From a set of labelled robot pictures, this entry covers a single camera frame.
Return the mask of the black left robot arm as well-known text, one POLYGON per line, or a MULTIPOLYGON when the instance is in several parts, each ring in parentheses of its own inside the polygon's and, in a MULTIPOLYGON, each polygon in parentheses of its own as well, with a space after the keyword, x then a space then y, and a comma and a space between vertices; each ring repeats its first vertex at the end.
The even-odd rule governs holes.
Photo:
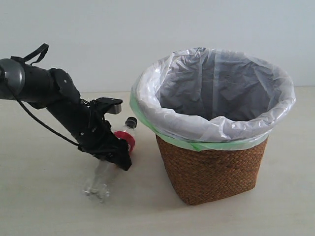
POLYGON ((15 100, 38 123, 99 160, 116 164, 127 171, 131 158, 127 141, 117 138, 106 113, 118 114, 121 99, 101 97, 86 101, 71 77, 62 69, 49 70, 23 63, 20 58, 1 59, 0 97, 15 100), (25 106, 47 111, 71 134, 68 139, 38 119, 25 106))

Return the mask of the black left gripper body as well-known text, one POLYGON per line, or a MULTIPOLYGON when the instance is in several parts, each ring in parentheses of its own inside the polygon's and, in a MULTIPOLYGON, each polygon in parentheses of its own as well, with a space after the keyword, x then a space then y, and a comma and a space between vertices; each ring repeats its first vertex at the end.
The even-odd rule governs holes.
POLYGON ((114 138, 111 124, 105 120, 102 125, 91 129, 90 135, 83 139, 83 142, 79 144, 77 149, 90 155, 99 152, 114 153, 114 148, 112 147, 114 138))

